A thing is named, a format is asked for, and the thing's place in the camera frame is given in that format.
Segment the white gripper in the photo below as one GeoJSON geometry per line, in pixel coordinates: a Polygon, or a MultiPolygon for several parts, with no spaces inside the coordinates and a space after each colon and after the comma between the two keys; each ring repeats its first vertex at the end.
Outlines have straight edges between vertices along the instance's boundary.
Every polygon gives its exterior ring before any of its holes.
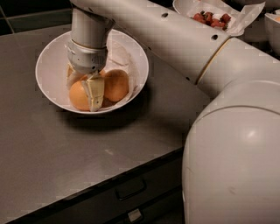
{"type": "Polygon", "coordinates": [[[107,61],[107,48],[92,49],[78,45],[71,39],[67,42],[66,86],[68,89],[77,82],[82,86],[88,98],[89,109],[95,112],[102,107],[105,82],[99,72],[107,61]]]}

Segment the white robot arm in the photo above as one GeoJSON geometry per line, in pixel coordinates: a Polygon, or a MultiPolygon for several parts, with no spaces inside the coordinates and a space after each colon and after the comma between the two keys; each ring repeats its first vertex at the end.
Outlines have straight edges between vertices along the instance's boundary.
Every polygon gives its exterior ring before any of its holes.
{"type": "Polygon", "coordinates": [[[79,44],[108,18],[212,96],[185,141],[185,224],[280,224],[278,60],[148,0],[71,2],[79,44]]]}

